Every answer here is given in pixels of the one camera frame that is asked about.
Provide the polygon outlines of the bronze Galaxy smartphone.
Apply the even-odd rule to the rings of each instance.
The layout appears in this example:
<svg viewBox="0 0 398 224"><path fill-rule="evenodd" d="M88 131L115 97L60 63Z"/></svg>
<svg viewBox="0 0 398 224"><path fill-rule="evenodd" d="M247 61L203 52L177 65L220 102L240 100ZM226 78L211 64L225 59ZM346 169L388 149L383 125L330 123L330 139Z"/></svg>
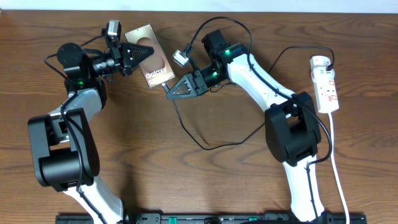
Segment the bronze Galaxy smartphone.
<svg viewBox="0 0 398 224"><path fill-rule="evenodd" d="M154 49L154 53L139 64L149 88L175 78L174 71L150 24L127 32L124 36L131 44L144 45Z"/></svg>

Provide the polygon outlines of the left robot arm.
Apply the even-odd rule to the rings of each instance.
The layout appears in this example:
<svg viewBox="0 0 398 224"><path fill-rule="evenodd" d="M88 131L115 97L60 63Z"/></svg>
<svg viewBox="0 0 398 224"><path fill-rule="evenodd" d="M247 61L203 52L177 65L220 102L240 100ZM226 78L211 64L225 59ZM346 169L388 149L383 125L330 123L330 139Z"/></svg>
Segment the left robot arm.
<svg viewBox="0 0 398 224"><path fill-rule="evenodd" d="M135 223L99 175L100 158L89 122L106 105L105 83L118 72L131 75L154 49L121 42L120 32L104 30L100 36L106 52L69 42L54 55L63 66L67 100L27 123L34 172L40 185L73 197L92 223Z"/></svg>

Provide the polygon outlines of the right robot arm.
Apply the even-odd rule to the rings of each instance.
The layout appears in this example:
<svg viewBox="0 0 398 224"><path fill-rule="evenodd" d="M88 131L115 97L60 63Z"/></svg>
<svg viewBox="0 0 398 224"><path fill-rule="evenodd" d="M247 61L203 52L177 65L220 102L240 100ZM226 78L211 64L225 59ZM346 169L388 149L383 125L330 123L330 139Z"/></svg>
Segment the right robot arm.
<svg viewBox="0 0 398 224"><path fill-rule="evenodd" d="M323 123L315 114L312 97L278 83L256 62L250 48L229 44L220 30L201 42L211 63L198 68L190 57L191 47L176 51L173 60L180 66L190 63L193 71L166 90L167 98L198 97L224 80L239 85L264 112L267 147L285 169L293 215L301 222L317 220L325 209L310 167L317 161Z"/></svg>

